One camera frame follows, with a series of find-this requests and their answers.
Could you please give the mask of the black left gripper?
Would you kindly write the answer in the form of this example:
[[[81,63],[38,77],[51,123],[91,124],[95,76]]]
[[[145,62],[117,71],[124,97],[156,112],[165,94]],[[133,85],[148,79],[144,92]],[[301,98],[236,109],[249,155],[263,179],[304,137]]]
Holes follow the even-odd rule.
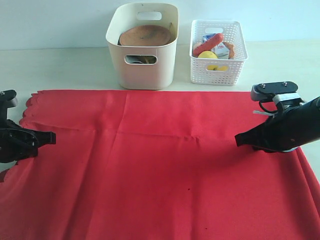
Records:
[[[38,148],[55,145],[52,131],[36,131],[23,128],[12,120],[0,124],[0,162],[11,163],[38,155]]]

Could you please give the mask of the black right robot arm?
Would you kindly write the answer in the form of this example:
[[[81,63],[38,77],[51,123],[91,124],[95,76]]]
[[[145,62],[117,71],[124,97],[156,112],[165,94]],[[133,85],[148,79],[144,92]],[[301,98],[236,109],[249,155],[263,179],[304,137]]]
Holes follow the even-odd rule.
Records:
[[[285,153],[319,140],[320,98],[302,105],[297,100],[288,102],[289,105],[279,102],[277,111],[265,122],[235,135],[236,145],[249,145],[268,153]]]

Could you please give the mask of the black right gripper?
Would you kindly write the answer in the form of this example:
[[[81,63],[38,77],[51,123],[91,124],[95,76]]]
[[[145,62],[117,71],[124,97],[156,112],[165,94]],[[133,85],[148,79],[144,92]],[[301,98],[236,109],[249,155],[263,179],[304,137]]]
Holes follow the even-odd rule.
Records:
[[[262,126],[234,136],[236,145],[251,145],[268,152],[290,152],[320,139],[320,106],[304,104]]]

